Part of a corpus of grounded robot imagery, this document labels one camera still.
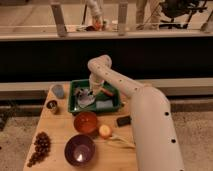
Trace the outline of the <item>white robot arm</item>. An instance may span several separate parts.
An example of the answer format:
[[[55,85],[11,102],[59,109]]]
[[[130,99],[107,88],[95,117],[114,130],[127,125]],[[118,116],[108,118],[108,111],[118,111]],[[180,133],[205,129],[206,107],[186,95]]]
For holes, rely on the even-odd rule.
[[[138,171],[185,171],[167,97],[152,85],[122,75],[111,66],[108,55],[90,59],[89,86],[97,94],[108,82],[130,99]]]

